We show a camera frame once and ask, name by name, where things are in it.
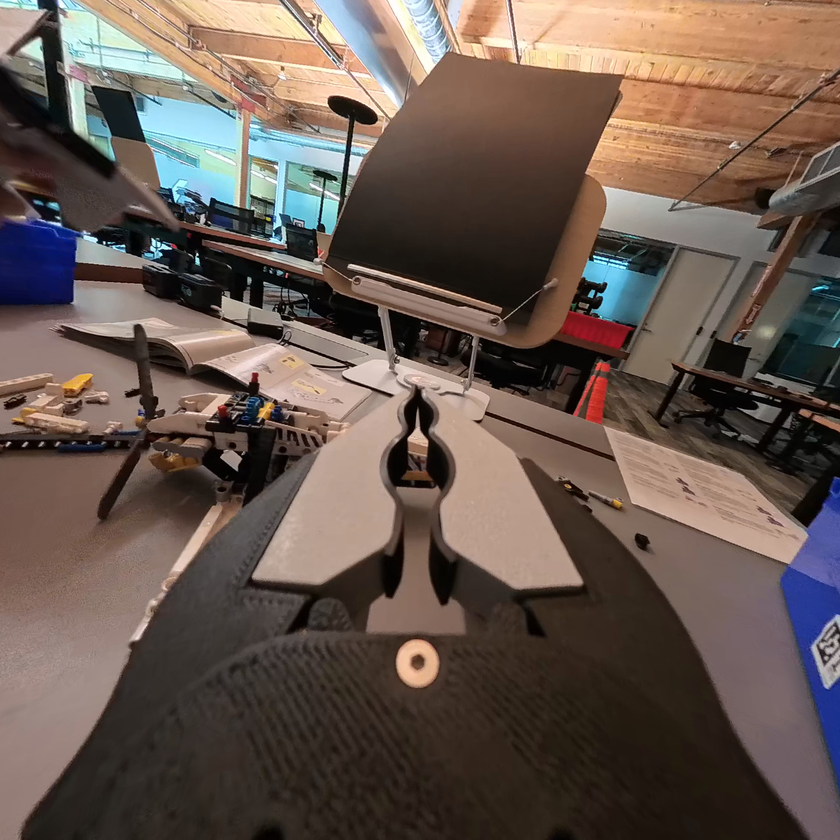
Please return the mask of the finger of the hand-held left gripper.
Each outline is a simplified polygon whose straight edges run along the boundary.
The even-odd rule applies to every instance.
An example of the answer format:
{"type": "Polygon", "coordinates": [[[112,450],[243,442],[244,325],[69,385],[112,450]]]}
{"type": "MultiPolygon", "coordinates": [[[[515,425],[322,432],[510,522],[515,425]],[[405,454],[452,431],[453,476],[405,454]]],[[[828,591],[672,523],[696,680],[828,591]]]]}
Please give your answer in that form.
{"type": "Polygon", "coordinates": [[[59,206],[69,227],[89,233],[116,224],[138,209],[170,230],[179,228],[164,200],[120,166],[110,176],[79,164],[59,170],[59,206]]]}

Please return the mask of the small yellow black pins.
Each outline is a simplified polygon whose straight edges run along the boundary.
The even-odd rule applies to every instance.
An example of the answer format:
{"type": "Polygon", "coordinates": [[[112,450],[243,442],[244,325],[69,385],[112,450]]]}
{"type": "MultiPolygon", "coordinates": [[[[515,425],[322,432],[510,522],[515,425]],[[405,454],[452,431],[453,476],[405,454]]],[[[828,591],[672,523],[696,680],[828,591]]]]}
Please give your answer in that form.
{"type": "Polygon", "coordinates": [[[572,495],[572,497],[583,502],[587,509],[589,509],[589,505],[592,501],[600,502],[604,506],[613,510],[621,511],[624,509],[624,503],[619,498],[609,497],[596,491],[584,490],[565,476],[559,476],[556,480],[562,488],[572,495]]]}

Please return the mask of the red cloth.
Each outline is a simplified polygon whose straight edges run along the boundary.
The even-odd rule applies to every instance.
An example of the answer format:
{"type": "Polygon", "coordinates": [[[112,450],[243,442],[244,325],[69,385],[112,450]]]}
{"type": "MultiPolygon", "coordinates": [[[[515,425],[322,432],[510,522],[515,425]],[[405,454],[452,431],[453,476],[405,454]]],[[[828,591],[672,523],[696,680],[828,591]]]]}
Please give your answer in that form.
{"type": "Polygon", "coordinates": [[[559,335],[621,350],[633,331],[631,325],[570,311],[559,335]]]}

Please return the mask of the lego instruction booklet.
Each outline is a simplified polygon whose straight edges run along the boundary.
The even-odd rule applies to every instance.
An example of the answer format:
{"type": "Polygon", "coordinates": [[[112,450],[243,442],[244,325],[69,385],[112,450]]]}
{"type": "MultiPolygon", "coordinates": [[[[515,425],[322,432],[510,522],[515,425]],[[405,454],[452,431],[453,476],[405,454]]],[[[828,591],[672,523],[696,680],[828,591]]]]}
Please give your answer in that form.
{"type": "Polygon", "coordinates": [[[243,386],[257,374],[261,396],[298,411],[324,413],[335,422],[343,422],[370,395],[362,386],[332,377],[306,362],[285,344],[258,344],[237,329],[189,329],[147,318],[137,322],[61,322],[53,330],[114,349],[133,342],[136,326],[145,332],[154,363],[181,368],[189,375],[215,372],[243,386]]]}

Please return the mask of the silver ventilation duct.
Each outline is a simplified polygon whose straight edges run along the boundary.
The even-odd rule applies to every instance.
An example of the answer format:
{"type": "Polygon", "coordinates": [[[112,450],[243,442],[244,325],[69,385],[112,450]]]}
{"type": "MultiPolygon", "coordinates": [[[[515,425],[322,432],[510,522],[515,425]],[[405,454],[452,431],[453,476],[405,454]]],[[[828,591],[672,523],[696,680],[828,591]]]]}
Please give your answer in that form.
{"type": "Polygon", "coordinates": [[[400,108],[448,53],[461,53],[445,1],[317,1],[385,95],[400,108]]]}

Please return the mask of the printed paper sheet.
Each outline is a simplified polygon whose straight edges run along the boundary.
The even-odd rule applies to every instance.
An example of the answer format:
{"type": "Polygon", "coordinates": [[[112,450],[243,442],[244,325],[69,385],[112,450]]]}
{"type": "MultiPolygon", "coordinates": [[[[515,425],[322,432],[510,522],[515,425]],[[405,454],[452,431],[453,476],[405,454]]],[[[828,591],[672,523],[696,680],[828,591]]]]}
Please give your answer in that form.
{"type": "Polygon", "coordinates": [[[662,518],[789,564],[807,539],[739,472],[607,428],[629,500],[662,518]]]}

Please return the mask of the blue storage bin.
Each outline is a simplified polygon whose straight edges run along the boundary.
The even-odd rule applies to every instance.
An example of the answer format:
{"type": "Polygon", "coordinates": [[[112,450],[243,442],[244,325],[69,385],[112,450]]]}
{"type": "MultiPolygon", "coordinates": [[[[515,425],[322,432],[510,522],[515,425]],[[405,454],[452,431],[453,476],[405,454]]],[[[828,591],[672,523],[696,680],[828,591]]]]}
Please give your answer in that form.
{"type": "Polygon", "coordinates": [[[42,220],[1,226],[1,304],[66,305],[75,298],[78,233],[42,220]]]}

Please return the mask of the black floor lamp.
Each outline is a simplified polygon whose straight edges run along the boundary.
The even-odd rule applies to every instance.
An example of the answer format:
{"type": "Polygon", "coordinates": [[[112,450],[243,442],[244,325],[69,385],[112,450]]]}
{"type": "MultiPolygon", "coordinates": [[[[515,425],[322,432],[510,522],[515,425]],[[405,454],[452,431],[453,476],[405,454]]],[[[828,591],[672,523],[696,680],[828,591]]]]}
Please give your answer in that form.
{"type": "Polygon", "coordinates": [[[372,108],[365,105],[361,101],[357,101],[337,94],[329,96],[327,103],[329,109],[333,113],[345,119],[348,123],[343,154],[343,168],[339,187],[339,210],[341,211],[343,209],[343,204],[347,195],[348,179],[350,173],[350,157],[352,153],[352,143],[354,138],[355,127],[357,124],[363,126],[374,126],[378,123],[379,117],[372,108]]]}
{"type": "Polygon", "coordinates": [[[313,190],[317,190],[320,194],[317,230],[323,230],[322,216],[325,200],[329,198],[330,200],[338,201],[338,196],[331,190],[331,188],[329,188],[329,185],[335,183],[337,180],[337,177],[330,171],[322,169],[312,170],[312,181],[310,182],[310,187],[313,190]]]}

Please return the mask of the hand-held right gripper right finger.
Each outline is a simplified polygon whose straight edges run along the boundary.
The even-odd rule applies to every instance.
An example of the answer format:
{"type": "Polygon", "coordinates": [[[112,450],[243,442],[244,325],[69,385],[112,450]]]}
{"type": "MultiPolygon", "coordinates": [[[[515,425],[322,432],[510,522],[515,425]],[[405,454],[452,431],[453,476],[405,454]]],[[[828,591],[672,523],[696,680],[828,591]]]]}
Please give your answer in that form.
{"type": "Polygon", "coordinates": [[[584,582],[520,458],[443,397],[418,393],[430,514],[429,573],[438,601],[522,602],[581,592],[584,582]]]}

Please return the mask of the black tablet screen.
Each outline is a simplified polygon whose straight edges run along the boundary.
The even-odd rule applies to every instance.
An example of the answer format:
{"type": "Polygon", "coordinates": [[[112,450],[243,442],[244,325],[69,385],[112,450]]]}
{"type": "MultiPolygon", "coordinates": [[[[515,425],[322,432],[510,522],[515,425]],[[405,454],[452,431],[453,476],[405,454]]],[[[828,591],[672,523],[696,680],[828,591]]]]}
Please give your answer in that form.
{"type": "Polygon", "coordinates": [[[549,278],[621,85],[447,53],[365,156],[327,265],[508,313],[549,278]]]}

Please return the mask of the black office chair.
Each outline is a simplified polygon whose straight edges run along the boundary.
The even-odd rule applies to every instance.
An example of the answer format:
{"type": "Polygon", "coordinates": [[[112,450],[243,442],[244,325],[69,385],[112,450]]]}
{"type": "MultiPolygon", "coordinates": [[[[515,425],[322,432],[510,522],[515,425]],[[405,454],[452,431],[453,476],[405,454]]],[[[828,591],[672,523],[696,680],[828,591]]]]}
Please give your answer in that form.
{"type": "MultiPolygon", "coordinates": [[[[749,359],[750,347],[741,343],[714,339],[702,368],[740,381],[749,359]]],[[[672,419],[680,424],[685,419],[699,419],[713,429],[713,438],[719,439],[723,432],[738,440],[740,432],[727,420],[732,411],[752,411],[758,403],[749,391],[719,378],[696,375],[689,386],[689,393],[700,399],[704,408],[694,411],[677,411],[672,419]]]]}

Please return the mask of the white door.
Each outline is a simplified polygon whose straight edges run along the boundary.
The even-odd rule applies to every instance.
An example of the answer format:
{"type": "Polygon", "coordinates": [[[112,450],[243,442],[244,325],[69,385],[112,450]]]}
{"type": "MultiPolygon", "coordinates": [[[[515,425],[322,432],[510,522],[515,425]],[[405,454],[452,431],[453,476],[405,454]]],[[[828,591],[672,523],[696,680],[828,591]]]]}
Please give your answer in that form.
{"type": "Polygon", "coordinates": [[[673,361],[682,361],[735,260],[679,248],[624,365],[630,375],[666,384],[673,361]]]}

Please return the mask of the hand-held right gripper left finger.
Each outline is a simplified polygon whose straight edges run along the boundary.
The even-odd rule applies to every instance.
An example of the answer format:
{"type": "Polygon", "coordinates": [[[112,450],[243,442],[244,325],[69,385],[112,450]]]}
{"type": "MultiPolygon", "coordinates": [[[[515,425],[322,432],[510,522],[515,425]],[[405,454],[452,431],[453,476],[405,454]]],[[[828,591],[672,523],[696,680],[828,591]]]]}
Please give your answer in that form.
{"type": "Polygon", "coordinates": [[[403,502],[417,389],[393,397],[311,462],[252,580],[317,597],[393,597],[403,576],[403,502]]]}

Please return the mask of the long white lego piece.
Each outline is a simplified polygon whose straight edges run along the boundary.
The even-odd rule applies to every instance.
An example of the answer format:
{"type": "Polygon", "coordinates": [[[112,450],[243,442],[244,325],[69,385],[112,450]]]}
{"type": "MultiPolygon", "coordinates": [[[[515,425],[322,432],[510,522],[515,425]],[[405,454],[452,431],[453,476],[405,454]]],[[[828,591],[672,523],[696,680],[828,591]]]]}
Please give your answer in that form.
{"type": "Polygon", "coordinates": [[[187,541],[184,549],[175,560],[169,573],[165,576],[163,582],[161,583],[160,590],[147,603],[140,623],[136,626],[129,638],[129,647],[134,646],[142,638],[142,635],[149,625],[154,612],[158,608],[159,604],[161,604],[161,602],[165,599],[166,595],[184,570],[191,562],[194,561],[195,557],[200,553],[207,542],[227,523],[227,521],[229,521],[229,519],[231,519],[231,517],[236,515],[239,508],[239,502],[236,499],[232,499],[217,502],[209,509],[191,538],[187,541]]]}

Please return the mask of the lego helicopter model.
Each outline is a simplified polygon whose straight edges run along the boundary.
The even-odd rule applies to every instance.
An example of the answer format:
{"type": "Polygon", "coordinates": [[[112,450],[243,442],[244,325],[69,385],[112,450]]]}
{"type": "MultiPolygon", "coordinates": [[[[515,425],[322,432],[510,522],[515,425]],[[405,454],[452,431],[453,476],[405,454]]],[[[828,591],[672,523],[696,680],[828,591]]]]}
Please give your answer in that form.
{"type": "Polygon", "coordinates": [[[202,466],[252,501],[285,470],[288,459],[318,452],[350,429],[326,413],[300,411],[290,403],[259,394],[253,372],[245,392],[202,392],[183,397],[172,414],[159,414],[151,378],[147,333],[132,324],[133,354],[140,387],[140,431],[100,498],[97,515],[105,520],[143,455],[161,472],[202,466]]]}

